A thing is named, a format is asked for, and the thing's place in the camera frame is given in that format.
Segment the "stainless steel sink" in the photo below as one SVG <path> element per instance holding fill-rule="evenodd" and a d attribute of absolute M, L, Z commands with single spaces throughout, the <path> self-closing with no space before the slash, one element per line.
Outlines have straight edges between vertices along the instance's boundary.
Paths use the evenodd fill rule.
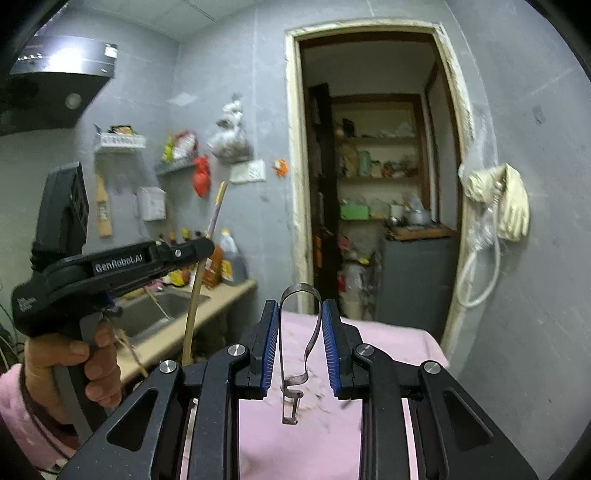
<path fill-rule="evenodd" d="M 125 330 L 129 341 L 133 345 L 138 345 L 149 337 L 156 335 L 189 310 L 190 293 L 165 290 L 155 292 L 154 296 L 171 320 L 168 320 L 163 315 L 154 301 L 146 294 L 137 299 L 117 302 L 117 305 L 123 307 L 123 315 L 113 319 L 113 322 L 118 328 Z M 208 300 L 208 296 L 200 295 L 199 305 Z"/>

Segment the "rubber glove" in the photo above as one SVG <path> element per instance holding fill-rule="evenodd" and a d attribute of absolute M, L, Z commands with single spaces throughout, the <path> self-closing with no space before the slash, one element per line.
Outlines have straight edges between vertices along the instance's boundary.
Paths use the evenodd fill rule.
<path fill-rule="evenodd" d="M 475 202 L 492 203 L 494 186 L 505 177 L 505 166 L 476 170 L 468 176 L 465 184 L 466 196 Z"/>
<path fill-rule="evenodd" d="M 530 203 L 519 172 L 505 164 L 505 191 L 499 205 L 499 238 L 518 242 L 530 227 Z"/>

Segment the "plastic jug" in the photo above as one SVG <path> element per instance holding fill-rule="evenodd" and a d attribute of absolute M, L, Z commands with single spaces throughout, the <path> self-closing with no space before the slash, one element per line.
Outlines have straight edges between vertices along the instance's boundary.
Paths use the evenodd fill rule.
<path fill-rule="evenodd" d="M 238 251 L 236 242 L 227 228 L 221 231 L 220 247 L 223 250 L 222 281 L 228 285 L 238 285 L 246 280 L 246 265 Z"/>

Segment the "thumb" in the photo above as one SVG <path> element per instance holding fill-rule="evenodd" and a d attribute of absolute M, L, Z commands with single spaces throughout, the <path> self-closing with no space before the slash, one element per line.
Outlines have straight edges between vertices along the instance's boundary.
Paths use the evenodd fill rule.
<path fill-rule="evenodd" d="M 48 333 L 29 338 L 25 357 L 31 367 L 47 368 L 52 365 L 71 367 L 85 362 L 90 355 L 87 343 L 69 339 L 59 333 Z"/>

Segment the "gray cabinet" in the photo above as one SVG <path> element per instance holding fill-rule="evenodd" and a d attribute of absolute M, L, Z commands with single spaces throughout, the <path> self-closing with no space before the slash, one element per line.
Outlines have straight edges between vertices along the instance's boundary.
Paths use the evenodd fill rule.
<path fill-rule="evenodd" d="M 456 278 L 458 239 L 382 238 L 373 271 L 373 319 L 428 331 L 441 341 Z"/>

